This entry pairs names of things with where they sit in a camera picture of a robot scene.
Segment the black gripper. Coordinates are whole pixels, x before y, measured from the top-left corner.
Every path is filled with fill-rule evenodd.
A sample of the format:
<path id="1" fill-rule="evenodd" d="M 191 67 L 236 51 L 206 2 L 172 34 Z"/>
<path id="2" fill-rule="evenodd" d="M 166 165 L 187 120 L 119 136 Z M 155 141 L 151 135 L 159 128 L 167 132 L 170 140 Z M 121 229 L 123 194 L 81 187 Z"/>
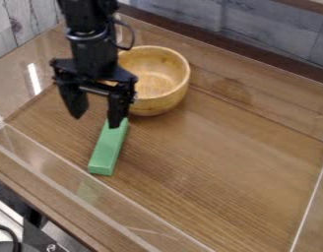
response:
<path id="1" fill-rule="evenodd" d="M 53 80 L 71 116 L 80 119 L 88 110 L 87 93 L 105 95 L 109 105 L 109 127 L 119 128 L 133 103 L 137 77 L 119 63 L 111 63 L 100 68 L 89 65 L 87 69 L 80 69 L 73 59 L 53 58 L 49 66 L 53 69 Z"/>

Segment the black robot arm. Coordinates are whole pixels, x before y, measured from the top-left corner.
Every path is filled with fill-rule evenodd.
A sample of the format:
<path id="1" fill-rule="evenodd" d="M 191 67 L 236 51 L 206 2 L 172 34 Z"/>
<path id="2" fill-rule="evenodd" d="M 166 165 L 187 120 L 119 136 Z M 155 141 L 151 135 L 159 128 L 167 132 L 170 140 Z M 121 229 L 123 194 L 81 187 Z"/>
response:
<path id="1" fill-rule="evenodd" d="M 69 114 L 79 119 L 89 107 L 87 93 L 108 97 L 109 128 L 121 126 L 135 101 L 137 77 L 119 62 L 116 25 L 131 26 L 116 18 L 119 0 L 57 0 L 65 20 L 65 37 L 71 44 L 71 58 L 53 58 L 53 80 Z"/>

